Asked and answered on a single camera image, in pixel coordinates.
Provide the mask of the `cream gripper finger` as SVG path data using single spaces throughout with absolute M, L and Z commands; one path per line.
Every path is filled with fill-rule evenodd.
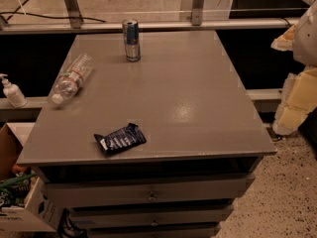
M 290 135 L 317 107 L 317 67 L 306 66 L 299 74 L 290 73 L 283 85 L 273 132 Z
M 288 28 L 282 35 L 273 40 L 270 47 L 281 52 L 292 51 L 295 28 L 295 25 Z

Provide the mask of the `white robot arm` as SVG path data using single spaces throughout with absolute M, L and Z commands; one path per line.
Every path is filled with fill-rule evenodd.
M 293 58 L 305 65 L 300 73 L 287 76 L 272 124 L 275 134 L 290 135 L 317 107 L 317 1 L 271 47 L 292 51 Z

